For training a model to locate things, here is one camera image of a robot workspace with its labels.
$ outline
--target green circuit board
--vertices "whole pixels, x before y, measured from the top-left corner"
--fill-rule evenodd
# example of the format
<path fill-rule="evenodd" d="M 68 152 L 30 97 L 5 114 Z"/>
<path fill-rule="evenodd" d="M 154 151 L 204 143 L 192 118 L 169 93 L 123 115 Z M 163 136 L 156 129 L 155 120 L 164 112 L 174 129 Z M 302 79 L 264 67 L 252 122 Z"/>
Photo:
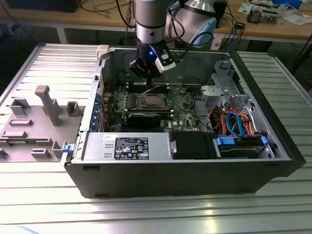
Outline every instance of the green circuit board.
<path fill-rule="evenodd" d="M 158 128 L 144 129 L 144 132 L 199 131 L 192 110 L 192 93 L 181 95 L 180 90 L 181 86 L 173 86 L 167 94 L 149 94 L 149 99 L 145 99 L 140 98 L 141 94 L 129 94 L 119 87 L 110 99 L 109 106 L 112 108 L 108 108 L 106 112 L 108 131 L 142 132 L 142 129 L 131 129 L 127 126 L 126 119 L 131 113 L 153 113 L 161 116 Z"/>

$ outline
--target black plastic cover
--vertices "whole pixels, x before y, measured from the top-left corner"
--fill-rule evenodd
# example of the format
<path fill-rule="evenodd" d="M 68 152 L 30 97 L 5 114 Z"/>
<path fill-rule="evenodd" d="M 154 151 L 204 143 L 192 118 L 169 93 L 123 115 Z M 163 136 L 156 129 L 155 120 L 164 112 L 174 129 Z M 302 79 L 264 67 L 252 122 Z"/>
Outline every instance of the black plastic cover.
<path fill-rule="evenodd" d="M 170 140 L 175 141 L 173 159 L 216 159 L 213 134 L 204 132 L 170 132 Z"/>

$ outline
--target robotic arm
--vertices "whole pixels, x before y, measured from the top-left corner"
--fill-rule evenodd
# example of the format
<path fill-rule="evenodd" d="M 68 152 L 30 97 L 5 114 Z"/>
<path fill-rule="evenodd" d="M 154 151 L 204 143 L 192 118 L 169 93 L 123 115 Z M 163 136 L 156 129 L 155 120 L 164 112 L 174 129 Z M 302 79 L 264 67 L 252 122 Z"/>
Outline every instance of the robotic arm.
<path fill-rule="evenodd" d="M 130 70 L 147 80 L 161 76 L 176 63 L 165 43 L 167 9 L 174 0 L 136 1 L 136 59 Z"/>
<path fill-rule="evenodd" d="M 130 62 L 129 68 L 140 78 L 146 79 L 148 86 L 151 85 L 152 79 L 160 77 L 176 66 L 165 41 L 165 35 L 168 36 L 166 31 L 169 29 L 172 31 L 167 10 L 174 2 L 176 0 L 136 0 L 137 56 Z M 183 19 L 185 21 L 187 30 L 183 38 L 186 41 L 190 41 L 200 31 L 211 29 L 213 31 L 216 22 L 213 18 L 214 0 L 181 0 L 180 3 L 184 8 L 182 11 L 175 9 L 177 13 L 175 17 L 180 18 L 179 21 Z M 207 41 L 206 38 L 207 35 L 198 39 Z"/>

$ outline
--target paper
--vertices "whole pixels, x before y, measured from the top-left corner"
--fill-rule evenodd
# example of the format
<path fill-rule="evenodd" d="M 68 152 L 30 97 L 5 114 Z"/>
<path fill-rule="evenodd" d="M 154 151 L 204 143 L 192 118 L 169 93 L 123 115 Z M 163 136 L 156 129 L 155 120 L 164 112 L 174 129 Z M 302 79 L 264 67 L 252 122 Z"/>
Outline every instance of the paper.
<path fill-rule="evenodd" d="M 238 12 L 240 13 L 245 13 L 245 14 L 249 14 L 250 10 L 252 9 L 253 4 L 248 4 L 248 3 L 243 3 L 240 6 L 240 9 L 238 10 Z"/>
<path fill-rule="evenodd" d="M 302 25 L 302 24 L 306 23 L 304 18 L 301 17 L 301 16 L 298 16 L 298 15 L 286 16 L 283 19 L 285 19 L 285 20 L 287 20 L 287 21 L 289 21 L 291 23 L 297 24 L 297 25 Z"/>

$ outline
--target table leg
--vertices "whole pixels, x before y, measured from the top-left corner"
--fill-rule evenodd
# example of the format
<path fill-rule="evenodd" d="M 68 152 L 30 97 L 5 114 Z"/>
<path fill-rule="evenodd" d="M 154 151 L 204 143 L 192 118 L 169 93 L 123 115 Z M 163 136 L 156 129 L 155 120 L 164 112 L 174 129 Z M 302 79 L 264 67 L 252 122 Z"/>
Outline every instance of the table leg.
<path fill-rule="evenodd" d="M 224 38 L 224 33 L 214 33 L 213 43 L 211 44 L 211 50 L 219 50 L 222 39 Z"/>
<path fill-rule="evenodd" d="M 55 27 L 58 32 L 58 38 L 61 44 L 68 44 L 67 37 L 65 33 L 65 28 L 62 26 L 56 26 Z"/>
<path fill-rule="evenodd" d="M 11 30 L 10 25 L 8 25 L 8 24 L 0 24 L 0 28 L 1 28 L 1 30 L 2 30 L 6 35 L 8 35 L 9 37 L 11 37 L 11 36 L 14 35 L 14 33 L 13 33 L 12 30 Z"/>

